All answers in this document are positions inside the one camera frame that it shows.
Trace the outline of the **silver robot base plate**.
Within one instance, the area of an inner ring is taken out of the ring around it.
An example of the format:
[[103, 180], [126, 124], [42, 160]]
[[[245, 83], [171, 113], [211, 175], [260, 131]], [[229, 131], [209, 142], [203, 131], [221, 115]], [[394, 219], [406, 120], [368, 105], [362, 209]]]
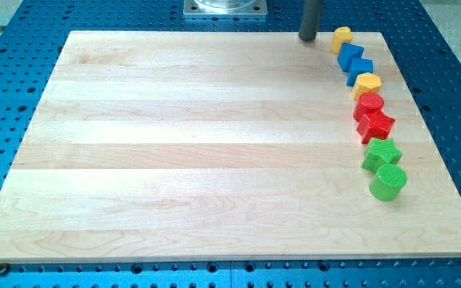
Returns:
[[267, 15], [267, 0], [184, 0], [183, 14], [207, 15]]

